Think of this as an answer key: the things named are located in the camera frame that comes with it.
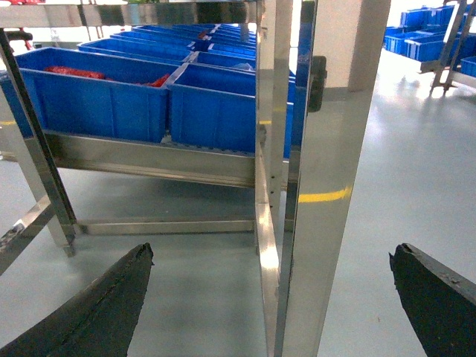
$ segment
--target storage rack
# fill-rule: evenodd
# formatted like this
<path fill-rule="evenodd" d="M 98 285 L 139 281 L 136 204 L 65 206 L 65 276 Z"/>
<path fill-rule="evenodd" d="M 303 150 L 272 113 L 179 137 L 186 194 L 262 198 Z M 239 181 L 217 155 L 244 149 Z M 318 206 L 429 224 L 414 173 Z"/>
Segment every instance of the storage rack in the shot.
<path fill-rule="evenodd" d="M 463 30 L 461 31 L 461 36 L 459 39 L 456 38 L 458 29 L 460 28 L 463 21 L 463 14 L 466 12 L 466 7 L 468 5 L 467 0 L 458 0 L 458 3 L 455 5 L 453 10 L 453 15 L 451 16 L 450 23 L 448 25 L 448 30 L 445 36 L 445 45 L 440 55 L 440 60 L 438 61 L 438 67 L 435 72 L 435 78 L 431 84 L 431 92 L 436 87 L 443 87 L 444 92 L 447 92 L 453 83 L 460 83 L 466 86 L 471 86 L 476 88 L 476 78 L 468 76 L 466 74 L 460 73 L 457 71 L 457 61 L 460 50 L 468 37 L 469 29 L 472 25 L 473 18 L 475 17 L 476 11 L 476 1 L 471 4 L 469 8 L 468 17 L 464 23 Z M 451 50 L 456 43 L 456 49 L 453 56 L 451 57 Z M 445 82 L 441 82 L 441 76 L 443 72 L 448 68 L 448 61 L 451 62 L 449 65 L 448 76 Z"/>
<path fill-rule="evenodd" d="M 447 5 L 449 2 L 452 2 L 452 1 L 454 0 L 445 0 L 443 2 L 443 5 Z M 451 63 L 452 63 L 451 67 L 453 67 L 453 63 L 456 62 L 461 44 L 464 43 L 464 39 L 468 36 L 469 28 L 471 27 L 472 19 L 474 18 L 474 15 L 472 15 L 473 14 L 472 10 L 469 11 L 468 18 L 465 22 L 465 25 L 463 26 L 462 36 L 459 39 L 456 39 L 456 35 L 462 25 L 463 14 L 466 12 L 467 3 L 468 3 L 467 0 L 457 0 L 457 6 L 455 6 L 454 8 L 453 14 L 451 16 L 451 20 L 448 24 L 448 29 L 445 36 L 445 39 L 446 39 L 445 46 L 442 49 L 439 59 L 435 61 L 420 62 L 415 59 L 403 57 L 398 54 L 393 54 L 394 56 L 398 56 L 399 61 L 404 62 L 406 67 L 412 68 L 412 70 L 417 73 L 424 74 L 429 72 L 435 72 L 436 76 L 435 76 L 435 81 L 433 82 L 433 85 L 432 85 L 432 90 L 437 86 L 445 86 L 446 88 L 448 88 L 448 85 L 446 85 L 446 82 L 448 81 L 446 81 L 445 83 L 439 83 L 439 81 L 441 79 L 442 72 L 446 68 L 448 68 L 447 63 L 450 60 L 450 53 L 451 53 L 452 46 L 454 45 L 455 42 L 457 42 L 457 52 L 455 52 L 454 55 L 451 57 Z M 466 76 L 465 74 L 461 74 L 460 72 L 457 72 L 457 71 L 450 71 L 450 76 L 448 76 L 448 78 L 450 77 L 453 77 L 453 81 L 466 84 L 468 86 L 474 86 L 474 83 L 475 83 L 473 80 L 473 77 Z"/>
<path fill-rule="evenodd" d="M 312 28 L 318 6 L 312 3 Z M 353 182 L 367 122 L 383 29 L 390 0 L 364 0 L 351 57 L 335 59 L 331 73 L 348 71 L 347 82 L 331 82 L 322 110 L 304 123 L 303 144 L 283 165 L 283 138 L 289 75 L 292 3 L 287 0 L 167 2 L 125 5 L 44 5 L 0 9 L 0 45 L 10 78 L 30 124 L 15 125 L 0 91 L 1 120 L 37 204 L 0 238 L 3 272 L 46 223 L 68 256 L 81 234 L 141 235 L 252 232 L 257 238 L 268 356 L 315 356 L 347 219 Z M 43 132 L 11 54 L 4 28 L 95 27 L 257 23 L 257 129 L 255 155 L 173 144 L 137 144 Z M 313 43 L 314 30 L 308 42 Z M 311 61 L 312 45 L 307 54 Z M 305 87 L 315 87 L 311 63 Z M 318 140 L 313 132 L 319 132 Z M 253 217 L 192 220 L 156 218 L 81 220 L 71 208 L 57 166 L 152 175 L 169 179 L 255 189 Z M 277 253 L 280 193 L 287 188 L 283 255 Z"/>

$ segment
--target blue plastic bin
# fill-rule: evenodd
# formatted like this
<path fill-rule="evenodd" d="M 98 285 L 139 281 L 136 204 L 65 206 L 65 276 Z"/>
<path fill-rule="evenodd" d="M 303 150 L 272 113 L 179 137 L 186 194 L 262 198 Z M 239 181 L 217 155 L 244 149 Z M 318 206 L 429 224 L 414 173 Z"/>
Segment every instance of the blue plastic bin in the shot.
<path fill-rule="evenodd" d="M 426 8 L 403 11 L 400 16 L 402 26 L 421 26 L 425 23 L 428 10 Z"/>
<path fill-rule="evenodd" d="M 239 32 L 239 26 L 236 25 L 230 25 L 230 24 L 221 24 L 219 26 L 220 28 L 224 28 L 226 30 L 235 30 Z"/>
<path fill-rule="evenodd" d="M 183 36 L 183 37 L 190 38 L 192 40 L 198 39 L 199 34 L 201 33 L 201 31 L 199 30 L 166 28 L 166 27 L 157 26 L 157 25 L 135 26 L 132 28 L 132 30 L 148 30 L 148 31 L 156 32 L 156 33 L 163 33 L 169 36 Z"/>
<path fill-rule="evenodd" d="M 454 6 L 442 6 L 428 9 L 426 24 L 447 25 L 453 13 Z"/>
<path fill-rule="evenodd" d="M 31 51 L 16 60 L 44 129 L 156 143 L 164 137 L 168 90 L 136 83 L 154 82 L 178 66 L 60 48 Z M 52 65 L 98 71 L 112 80 L 43 71 Z M 9 82 L 2 76 L 2 88 L 8 89 Z M 16 108 L 16 120 L 26 123 L 12 90 L 7 100 Z"/>
<path fill-rule="evenodd" d="M 150 39 L 141 39 L 139 37 L 133 37 L 133 36 L 121 36 L 119 34 L 112 34 L 111 38 L 119 39 L 121 41 L 144 43 L 145 45 L 160 45 L 161 47 L 164 47 L 164 48 L 176 48 L 178 50 L 186 49 L 187 51 L 193 51 L 194 49 L 193 46 L 187 47 L 183 45 L 177 45 L 176 43 L 171 43 L 171 42 L 159 42 L 159 41 L 154 41 Z"/>
<path fill-rule="evenodd" d="M 397 35 L 391 35 L 385 37 L 385 49 L 389 52 L 394 52 L 395 54 L 407 53 L 407 43 L 406 39 L 415 39 L 419 37 L 428 36 L 427 34 L 419 32 L 408 32 L 408 33 L 398 33 Z"/>
<path fill-rule="evenodd" d="M 447 26 L 435 25 L 429 28 L 424 28 L 422 30 L 414 31 L 416 33 L 421 33 L 422 35 L 433 36 L 433 35 L 444 35 L 446 33 Z"/>
<path fill-rule="evenodd" d="M 403 33 L 407 33 L 407 32 L 414 32 L 414 31 L 421 30 L 425 26 L 418 25 L 418 26 L 400 26 L 400 27 L 403 28 Z"/>
<path fill-rule="evenodd" d="M 405 40 L 407 44 L 406 56 L 420 62 L 438 60 L 443 49 L 444 36 L 436 35 Z"/>
<path fill-rule="evenodd" d="M 158 28 L 157 26 L 135 26 L 132 28 L 132 32 L 148 33 L 153 36 L 168 37 L 171 40 L 174 39 L 187 39 L 195 42 L 195 51 L 206 51 L 210 41 L 208 39 L 199 39 L 196 34 L 190 35 L 188 33 L 179 33 L 173 29 Z"/>
<path fill-rule="evenodd" d="M 242 41 L 241 39 L 239 39 L 239 37 L 232 37 L 215 33 L 211 33 L 209 37 L 210 42 L 212 43 L 222 43 L 231 46 L 246 46 L 249 48 L 256 48 L 256 41 L 254 40 Z"/>
<path fill-rule="evenodd" d="M 112 39 L 124 39 L 126 41 L 135 41 L 137 39 L 146 39 L 148 41 L 160 42 L 161 45 L 167 47 L 175 47 L 181 49 L 192 50 L 195 47 L 195 42 L 189 39 L 177 39 L 170 36 L 162 36 L 161 34 L 145 33 L 137 31 L 122 31 L 111 35 Z"/>
<path fill-rule="evenodd" d="M 215 24 L 173 25 L 172 28 L 185 29 L 185 30 L 212 31 L 214 28 L 216 28 L 216 25 Z"/>
<path fill-rule="evenodd" d="M 407 40 L 408 51 L 407 57 L 413 58 L 420 62 L 435 61 L 440 58 L 441 51 L 443 50 L 443 37 L 444 35 L 435 35 L 419 39 Z M 450 53 L 450 58 L 456 51 L 457 42 L 453 45 Z M 458 59 L 464 57 L 470 57 L 476 51 L 476 36 L 469 35 L 460 49 Z"/>
<path fill-rule="evenodd" d="M 157 42 L 143 43 L 122 39 L 100 39 L 99 41 L 82 43 L 78 45 L 78 48 L 83 52 L 112 54 L 120 57 L 171 64 L 188 60 L 192 53 L 186 49 L 164 47 Z"/>
<path fill-rule="evenodd" d="M 397 35 L 403 33 L 403 28 L 397 26 L 389 26 L 385 28 L 385 36 Z"/>
<path fill-rule="evenodd" d="M 208 52 L 212 54 L 224 54 L 227 56 L 246 58 L 249 60 L 256 59 L 256 50 L 241 46 L 224 45 L 222 43 L 212 43 L 208 46 Z"/>
<path fill-rule="evenodd" d="M 201 34 L 204 30 L 209 31 L 208 29 L 198 29 L 198 28 L 186 28 L 186 27 L 179 27 L 175 28 L 173 26 L 159 26 L 159 25 L 144 25 L 144 26 L 139 26 L 140 28 L 145 28 L 148 30 L 153 30 L 156 32 L 161 32 L 161 33 L 168 33 L 171 36 L 190 36 L 192 38 L 198 39 L 199 34 Z"/>
<path fill-rule="evenodd" d="M 254 152 L 254 74 L 186 63 L 167 86 L 172 141 Z M 292 112 L 289 104 L 287 120 L 292 120 Z"/>
<path fill-rule="evenodd" d="M 256 60 L 254 59 L 225 56 L 222 54 L 211 54 L 207 52 L 195 52 L 190 56 L 189 62 L 242 71 L 254 72 L 256 69 Z"/>
<path fill-rule="evenodd" d="M 468 57 L 461 60 L 461 73 L 476 77 L 476 57 Z"/>
<path fill-rule="evenodd" d="M 238 39 L 241 37 L 241 31 L 235 31 L 235 30 L 223 30 L 221 28 L 214 29 L 210 31 L 210 35 L 222 35 L 229 37 L 231 39 Z M 255 33 L 249 33 L 248 32 L 248 38 L 252 42 L 256 42 L 256 34 Z"/>

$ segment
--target metal cart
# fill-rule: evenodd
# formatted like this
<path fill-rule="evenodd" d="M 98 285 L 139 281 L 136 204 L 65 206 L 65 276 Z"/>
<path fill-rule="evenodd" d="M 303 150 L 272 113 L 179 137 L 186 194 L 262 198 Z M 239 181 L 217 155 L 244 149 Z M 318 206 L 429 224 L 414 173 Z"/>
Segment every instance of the metal cart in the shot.
<path fill-rule="evenodd" d="M 37 200 L 1 239 L 3 270 L 44 224 L 74 255 L 83 234 L 200 234 L 254 231 L 268 356 L 316 356 L 372 98 L 390 0 L 304 1 L 296 82 L 307 90 L 301 140 L 283 162 L 292 2 L 213 1 L 44 5 L 0 9 L 0 45 L 30 130 L 21 134 L 0 92 L 1 124 Z M 256 153 L 145 144 L 44 132 L 4 28 L 257 23 Z M 312 61 L 312 55 L 320 56 Z M 323 57 L 327 86 L 322 92 Z M 58 167 L 254 187 L 255 216 L 209 219 L 82 220 Z M 281 192 L 286 206 L 281 207 Z M 284 225 L 283 237 L 277 226 Z M 277 242 L 283 239 L 282 253 Z"/>

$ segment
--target reflective metal surface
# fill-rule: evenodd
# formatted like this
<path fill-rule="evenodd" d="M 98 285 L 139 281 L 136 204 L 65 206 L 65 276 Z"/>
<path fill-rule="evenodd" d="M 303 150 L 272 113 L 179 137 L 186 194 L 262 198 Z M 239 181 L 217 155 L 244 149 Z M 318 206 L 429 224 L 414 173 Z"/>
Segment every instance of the reflective metal surface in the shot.
<path fill-rule="evenodd" d="M 45 152 L 46 155 L 49 155 L 50 157 L 51 154 L 48 154 L 48 148 L 43 147 L 40 149 L 41 145 L 34 139 L 29 144 L 24 141 L 22 133 L 16 125 L 13 113 L 9 109 L 3 91 L 0 91 L 0 104 L 0 108 L 2 108 L 0 111 L 0 122 L 2 130 L 4 130 L 4 136 L 8 139 L 9 145 L 14 152 L 15 159 L 19 162 L 20 167 L 22 168 L 22 172 L 25 175 L 33 196 L 38 201 L 44 195 L 48 194 L 51 204 L 54 207 L 56 215 L 48 224 L 48 229 L 50 230 L 55 243 L 62 247 L 67 255 L 72 255 L 74 251 L 71 241 L 74 238 L 74 228 L 71 222 L 71 215 L 74 217 L 74 214 L 72 213 L 72 210 L 68 211 L 67 206 L 63 204 L 64 196 L 59 194 L 59 190 L 62 190 L 63 194 L 65 194 L 64 188 L 61 188 L 62 185 L 57 186 L 57 179 L 59 176 L 56 175 L 56 178 L 54 178 L 51 175 L 53 171 L 56 171 L 56 167 L 54 167 L 53 163 L 52 168 L 52 159 L 51 162 L 47 162 Z"/>
<path fill-rule="evenodd" d="M 402 63 L 402 67 L 405 66 L 412 71 L 417 73 L 428 73 L 428 72 L 435 72 L 439 65 L 440 61 L 428 61 L 428 62 L 420 62 L 415 59 L 411 59 L 409 57 L 402 56 L 401 54 L 395 54 L 393 52 L 388 52 L 392 57 L 398 58 L 398 61 Z"/>
<path fill-rule="evenodd" d="M 292 2 L 259 1 L 258 7 L 260 17 L 257 24 L 257 130 L 261 131 L 260 139 L 264 139 L 266 184 L 271 215 L 276 226 L 280 212 L 283 171 Z"/>
<path fill-rule="evenodd" d="M 12 161 L 15 158 L 15 155 L 13 154 L 10 144 L 8 143 L 6 132 L 2 125 L 4 124 L 2 124 L 0 121 L 0 156 L 3 158 L 3 160 Z"/>
<path fill-rule="evenodd" d="M 297 73 L 296 73 L 296 98 L 299 91 L 309 93 L 312 86 L 310 83 L 310 69 L 312 67 L 312 47 L 314 40 L 316 17 L 316 3 L 314 1 L 305 1 L 301 5 L 300 12 L 300 33 L 297 51 Z M 306 103 L 303 110 L 295 110 L 294 116 L 299 116 L 293 120 L 292 131 L 301 131 L 299 123 L 306 122 L 307 106 L 309 96 L 306 96 Z M 280 285 L 279 302 L 277 308 L 277 326 L 276 326 L 276 348 L 275 356 L 283 356 L 284 333 L 286 329 L 286 312 L 288 309 L 289 283 L 291 281 L 293 264 L 293 244 L 294 244 L 294 225 L 296 208 L 298 205 L 298 183 L 300 175 L 300 157 L 301 140 L 292 140 L 291 155 L 289 158 L 289 180 L 286 192 L 285 223 L 283 234 L 283 246 L 280 256 Z"/>
<path fill-rule="evenodd" d="M 252 232 L 254 217 L 193 217 L 158 220 L 140 217 L 135 219 L 80 220 L 82 234 L 93 236 L 120 236 L 145 234 L 202 234 Z"/>
<path fill-rule="evenodd" d="M 0 7 L 0 28 L 248 23 L 256 9 L 255 1 L 9 6 Z"/>
<path fill-rule="evenodd" d="M 435 87 L 438 87 L 438 86 L 443 86 L 443 87 L 445 87 L 445 90 L 447 90 L 448 87 L 449 87 L 449 84 L 451 84 L 451 78 L 449 79 L 449 84 L 441 83 L 441 76 L 442 76 L 443 71 L 445 70 L 446 65 L 448 64 L 448 62 L 451 62 L 451 68 L 453 68 L 453 66 L 455 64 L 455 61 L 456 61 L 456 58 L 457 58 L 457 55 L 458 55 L 458 51 L 459 51 L 459 48 L 460 48 L 459 46 L 460 46 L 460 43 L 461 43 L 456 38 L 456 36 L 458 34 L 458 31 L 460 30 L 460 24 L 463 21 L 463 15 L 466 12 L 466 5 L 467 4 L 468 4 L 467 0 L 458 0 L 458 2 L 454 6 L 453 13 L 451 15 L 451 19 L 450 19 L 450 22 L 448 24 L 448 30 L 446 31 L 446 35 L 445 35 L 445 38 L 443 40 L 445 45 L 443 46 L 443 49 L 442 49 L 441 54 L 440 54 L 439 66 L 438 66 L 438 69 L 437 69 L 436 74 L 434 76 L 433 84 L 431 85 L 431 90 L 432 91 Z M 469 26 L 470 26 L 470 22 L 468 22 L 468 24 L 465 24 L 464 29 L 463 29 L 463 34 L 461 35 L 461 37 L 463 37 L 463 38 L 466 37 L 466 35 L 469 32 Z M 453 51 L 453 47 L 454 47 L 454 44 L 455 44 L 456 41 L 458 41 L 459 44 L 457 45 L 456 51 L 454 52 L 454 58 L 452 59 L 452 61 L 449 61 L 450 57 L 451 57 L 451 52 Z"/>
<path fill-rule="evenodd" d="M 237 187 L 254 186 L 254 157 L 246 154 L 52 132 L 46 137 L 60 167 Z"/>
<path fill-rule="evenodd" d="M 268 357 L 274 356 L 276 345 L 277 321 L 277 290 L 279 286 L 279 258 L 277 255 L 276 239 L 268 200 L 263 151 L 261 146 L 257 151 L 257 182 L 263 186 L 256 189 L 256 240 L 260 255 L 261 288 L 263 290 L 263 312 L 265 315 L 266 349 Z"/>
<path fill-rule="evenodd" d="M 476 88 L 476 77 L 469 76 L 460 72 L 453 72 L 453 82 L 464 84 L 472 88 Z"/>
<path fill-rule="evenodd" d="M 0 237 L 0 275 L 46 226 L 53 215 L 50 200 L 44 196 L 6 234 Z"/>
<path fill-rule="evenodd" d="M 453 53 L 453 58 L 451 59 L 451 65 L 449 66 L 450 70 L 449 70 L 448 76 L 446 77 L 446 81 L 443 84 L 445 91 L 448 91 L 448 89 L 450 89 L 451 83 L 453 82 L 453 80 L 455 80 L 454 79 L 455 74 L 458 73 L 455 70 L 456 70 L 456 67 L 457 67 L 457 65 L 459 64 L 459 61 L 460 61 L 459 60 L 460 50 L 461 50 L 463 44 L 465 43 L 466 38 L 468 37 L 469 29 L 471 28 L 473 20 L 475 18 L 475 16 L 474 16 L 475 11 L 476 11 L 476 2 L 473 2 L 471 4 L 471 7 L 470 7 L 469 11 L 468 11 L 468 17 L 466 18 L 466 21 L 464 23 L 463 30 L 461 31 L 460 38 L 457 41 L 457 47 L 456 47 L 456 49 Z M 455 20 L 454 26 L 457 26 L 458 30 L 459 30 L 460 26 L 461 26 L 461 22 L 456 22 L 456 20 Z M 461 80 L 463 80 L 465 82 L 465 83 L 462 83 L 462 84 L 466 84 L 466 85 L 474 84 L 474 81 L 471 80 L 471 78 L 473 78 L 473 77 L 466 76 L 466 77 L 469 77 L 469 78 L 465 78 L 463 76 L 465 76 L 465 74 L 460 74 L 460 76 L 458 76 Z M 433 82 L 433 87 L 435 87 L 435 85 L 436 85 L 436 83 L 435 83 L 436 80 L 437 80 L 437 76 L 435 76 L 435 81 Z"/>
<path fill-rule="evenodd" d="M 284 334 L 282 355 L 278 350 L 277 356 L 318 354 L 390 0 L 348 5 L 346 16 L 339 16 L 341 8 L 331 0 L 317 5 L 313 55 L 327 58 L 327 87 L 321 110 L 306 118 L 300 157 L 295 156 L 299 179 L 294 188 L 288 186 L 285 229 L 290 219 L 295 221 L 283 243 L 280 285 L 287 278 L 289 290 L 285 309 L 286 291 L 280 291 L 278 318 L 283 320 L 278 329 Z M 341 29 L 337 37 L 336 27 Z M 296 167 L 293 152 L 289 166 Z"/>

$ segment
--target gray epoxy floor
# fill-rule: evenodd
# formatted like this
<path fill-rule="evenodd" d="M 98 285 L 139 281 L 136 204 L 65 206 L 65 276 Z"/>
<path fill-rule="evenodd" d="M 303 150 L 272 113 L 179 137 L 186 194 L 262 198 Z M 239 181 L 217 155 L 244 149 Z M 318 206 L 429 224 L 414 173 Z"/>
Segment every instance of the gray epoxy floor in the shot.
<path fill-rule="evenodd" d="M 428 98 L 383 53 L 319 356 L 425 354 L 399 303 L 388 252 L 409 242 L 476 281 L 476 91 Z M 18 166 L 0 161 L 0 228 L 33 205 Z M 62 170 L 82 218 L 252 213 L 249 190 Z M 33 326 L 148 240 L 155 251 L 131 356 L 264 356 L 250 234 L 79 238 L 67 259 L 44 230 L 0 277 L 0 345 Z"/>

